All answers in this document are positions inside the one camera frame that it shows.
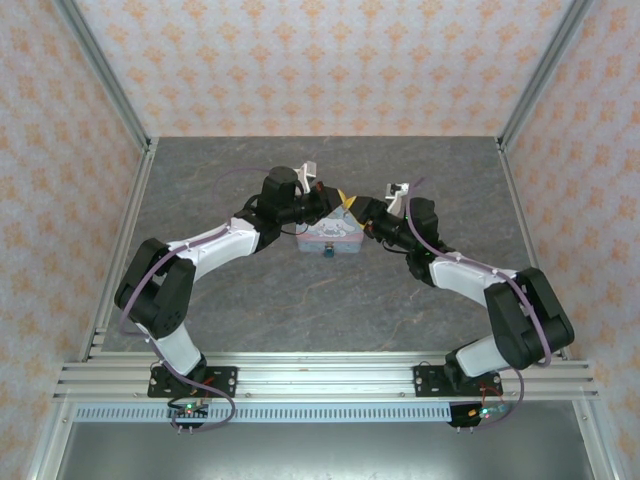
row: orange floral pattern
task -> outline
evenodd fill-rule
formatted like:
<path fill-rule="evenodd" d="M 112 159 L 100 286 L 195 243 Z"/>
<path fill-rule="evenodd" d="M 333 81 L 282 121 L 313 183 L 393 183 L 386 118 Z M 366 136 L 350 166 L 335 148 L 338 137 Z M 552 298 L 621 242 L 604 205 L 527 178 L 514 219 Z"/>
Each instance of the orange floral pattern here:
<path fill-rule="evenodd" d="M 497 135 L 571 2 L 395 3 L 79 0 L 153 136 Z"/>
<path fill-rule="evenodd" d="M 508 152 L 542 267 L 640 472 L 640 8 L 595 2 Z"/>
<path fill-rule="evenodd" d="M 139 152 L 53 2 L 1 2 L 0 30 L 0 463 L 26 478 Z"/>

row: patterned wallpaper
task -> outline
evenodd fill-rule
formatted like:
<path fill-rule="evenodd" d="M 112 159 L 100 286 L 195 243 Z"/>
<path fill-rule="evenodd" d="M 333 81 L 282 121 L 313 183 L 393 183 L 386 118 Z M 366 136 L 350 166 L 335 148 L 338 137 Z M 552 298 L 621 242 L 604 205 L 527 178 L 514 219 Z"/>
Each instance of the patterned wallpaper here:
<path fill-rule="evenodd" d="M 570 0 L 79 0 L 153 136 L 496 135 Z"/>
<path fill-rule="evenodd" d="M 640 4 L 596 0 L 508 152 L 527 223 L 640 472 Z"/>
<path fill-rule="evenodd" d="M 0 71 L 0 476 L 22 479 L 139 152 L 52 1 L 0 2 Z"/>

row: gray stone tabletop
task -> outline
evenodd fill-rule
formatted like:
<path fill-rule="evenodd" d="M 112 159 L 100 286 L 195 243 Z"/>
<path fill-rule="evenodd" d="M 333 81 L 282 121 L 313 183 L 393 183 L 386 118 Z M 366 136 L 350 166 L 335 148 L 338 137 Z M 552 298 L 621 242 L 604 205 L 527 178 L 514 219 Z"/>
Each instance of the gray stone tabletop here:
<path fill-rule="evenodd" d="M 149 237 L 168 242 L 220 225 L 260 192 L 265 175 L 227 177 L 214 198 L 222 173 L 307 160 L 317 163 L 319 180 L 347 196 L 384 198 L 387 183 L 426 176 L 417 193 L 436 202 L 448 245 L 504 268 L 529 264 L 489 137 L 163 138 L 128 258 Z M 118 315 L 114 309 L 103 349 L 146 351 L 118 334 Z M 450 350 L 491 331 L 482 307 L 416 281 L 403 255 L 373 240 L 365 238 L 358 254 L 327 259 L 301 253 L 285 235 L 201 278 L 186 323 L 204 351 Z"/>

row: robotic arm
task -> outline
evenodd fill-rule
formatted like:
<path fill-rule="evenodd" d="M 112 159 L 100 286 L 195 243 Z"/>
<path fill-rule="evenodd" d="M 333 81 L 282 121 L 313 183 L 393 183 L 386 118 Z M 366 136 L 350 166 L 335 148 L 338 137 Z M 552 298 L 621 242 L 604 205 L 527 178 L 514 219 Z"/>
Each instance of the robotic arm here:
<path fill-rule="evenodd" d="M 193 283 L 238 257 L 257 253 L 280 236 L 283 225 L 314 224 L 342 203 L 338 190 L 322 182 L 309 186 L 315 164 L 300 169 L 271 169 L 262 191 L 251 197 L 229 222 L 193 238 L 164 244 L 152 238 L 142 243 L 115 295 L 125 309 L 148 272 L 169 252 L 177 253 L 143 286 L 129 318 L 179 374 L 202 383 L 206 359 L 184 325 Z"/>
<path fill-rule="evenodd" d="M 446 357 L 444 374 L 454 390 L 488 372 L 506 367 L 527 368 L 545 355 L 530 316 L 498 271 L 514 280 L 526 295 L 551 351 L 573 342 L 573 328 L 540 270 L 527 268 L 516 272 L 488 266 L 480 268 L 473 264 L 475 262 L 465 262 L 466 257 L 440 240 L 435 203 L 425 198 L 409 201 L 417 232 L 435 250 L 447 255 L 437 256 L 427 250 L 411 231 L 408 217 L 394 215 L 383 201 L 358 197 L 349 210 L 368 237 L 407 252 L 407 265 L 416 279 L 457 292 L 487 308 L 493 335 L 454 350 Z"/>

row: enclosure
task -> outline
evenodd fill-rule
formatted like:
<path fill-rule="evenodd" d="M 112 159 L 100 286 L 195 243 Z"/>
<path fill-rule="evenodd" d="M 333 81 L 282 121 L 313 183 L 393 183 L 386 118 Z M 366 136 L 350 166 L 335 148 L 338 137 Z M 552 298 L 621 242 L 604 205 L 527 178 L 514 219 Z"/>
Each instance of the enclosure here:
<path fill-rule="evenodd" d="M 640 471 L 637 2 L 30 0 L 0 21 L 14 476 Z M 492 333 L 485 308 L 368 238 L 326 258 L 281 235 L 194 284 L 186 326 L 211 365 L 238 367 L 239 413 L 174 437 L 147 397 L 153 352 L 118 332 L 123 273 L 144 240 L 242 209 L 265 176 L 248 167 L 307 161 L 347 197 L 424 177 L 447 245 L 546 273 L 576 340 L 523 371 L 510 420 L 455 435 L 456 399 L 414 390 L 412 367 Z M 514 405 L 515 373 L 502 387 Z"/>

